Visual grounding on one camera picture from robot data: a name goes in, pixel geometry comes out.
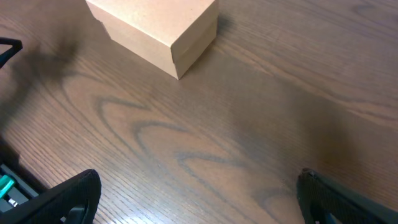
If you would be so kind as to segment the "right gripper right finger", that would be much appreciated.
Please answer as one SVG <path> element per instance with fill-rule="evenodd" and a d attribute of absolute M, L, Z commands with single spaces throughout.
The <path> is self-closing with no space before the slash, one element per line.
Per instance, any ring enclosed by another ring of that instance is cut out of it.
<path fill-rule="evenodd" d="M 397 223 L 397 212 L 311 169 L 297 179 L 297 200 L 306 224 Z"/>

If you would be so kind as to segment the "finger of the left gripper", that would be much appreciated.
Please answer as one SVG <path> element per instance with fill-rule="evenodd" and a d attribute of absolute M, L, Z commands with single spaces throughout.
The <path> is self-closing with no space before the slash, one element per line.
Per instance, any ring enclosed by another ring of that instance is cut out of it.
<path fill-rule="evenodd" d="M 0 68 L 2 68 L 7 61 L 12 58 L 16 53 L 23 49 L 22 41 L 17 39 L 10 39 L 1 37 L 1 45 L 10 45 L 11 48 L 1 53 Z"/>

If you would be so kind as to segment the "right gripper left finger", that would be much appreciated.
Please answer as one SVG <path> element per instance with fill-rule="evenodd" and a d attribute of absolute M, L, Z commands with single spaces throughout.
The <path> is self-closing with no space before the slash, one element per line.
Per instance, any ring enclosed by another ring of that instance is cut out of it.
<path fill-rule="evenodd" d="M 1 214 L 1 223 L 92 224 L 101 197 L 97 171 L 88 169 Z"/>

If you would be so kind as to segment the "cardboard box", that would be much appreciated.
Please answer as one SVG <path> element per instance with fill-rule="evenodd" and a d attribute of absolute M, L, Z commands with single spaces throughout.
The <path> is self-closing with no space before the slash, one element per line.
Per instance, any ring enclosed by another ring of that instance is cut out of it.
<path fill-rule="evenodd" d="M 215 39 L 217 0 L 87 0 L 112 40 L 181 79 Z"/>

